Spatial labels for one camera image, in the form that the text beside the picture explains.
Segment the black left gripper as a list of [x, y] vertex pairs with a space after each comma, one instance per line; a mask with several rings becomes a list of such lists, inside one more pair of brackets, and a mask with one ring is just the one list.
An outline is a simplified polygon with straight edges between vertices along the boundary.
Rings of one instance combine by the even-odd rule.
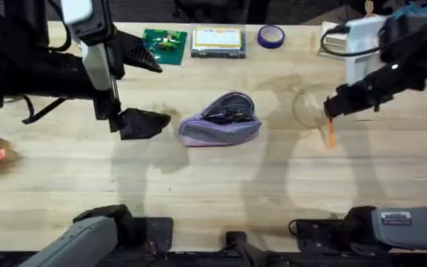
[[61, 103], [69, 99], [93, 102], [95, 117], [106, 120], [110, 131], [119, 131], [121, 140], [150, 139], [170, 123], [166, 113], [127, 108], [122, 111], [117, 92], [118, 79], [125, 75], [126, 65], [161, 73], [162, 68], [145, 46], [142, 38], [117, 30], [106, 42], [88, 46], [81, 43], [82, 56], [70, 53], [51, 53], [52, 62], [40, 65], [34, 79], [35, 86], [28, 95], [52, 96], [56, 100], [39, 112], [28, 102], [27, 122], [39, 121]]

